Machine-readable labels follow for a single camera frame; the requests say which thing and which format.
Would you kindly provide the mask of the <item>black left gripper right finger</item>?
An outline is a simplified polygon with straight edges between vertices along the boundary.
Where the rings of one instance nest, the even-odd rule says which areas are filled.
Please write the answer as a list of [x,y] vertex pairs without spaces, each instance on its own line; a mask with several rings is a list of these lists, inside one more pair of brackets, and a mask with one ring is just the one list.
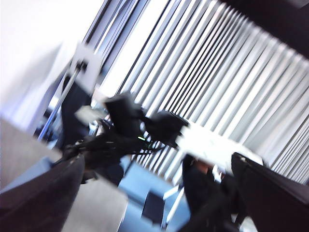
[[239,154],[231,168],[248,215],[259,232],[307,232],[309,188]]

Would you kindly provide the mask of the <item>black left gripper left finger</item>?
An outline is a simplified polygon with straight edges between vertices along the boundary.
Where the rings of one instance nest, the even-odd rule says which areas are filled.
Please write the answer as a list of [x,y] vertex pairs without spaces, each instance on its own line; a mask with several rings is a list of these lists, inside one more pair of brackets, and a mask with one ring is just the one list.
[[59,232],[77,196],[84,172],[77,156],[0,195],[2,232]]

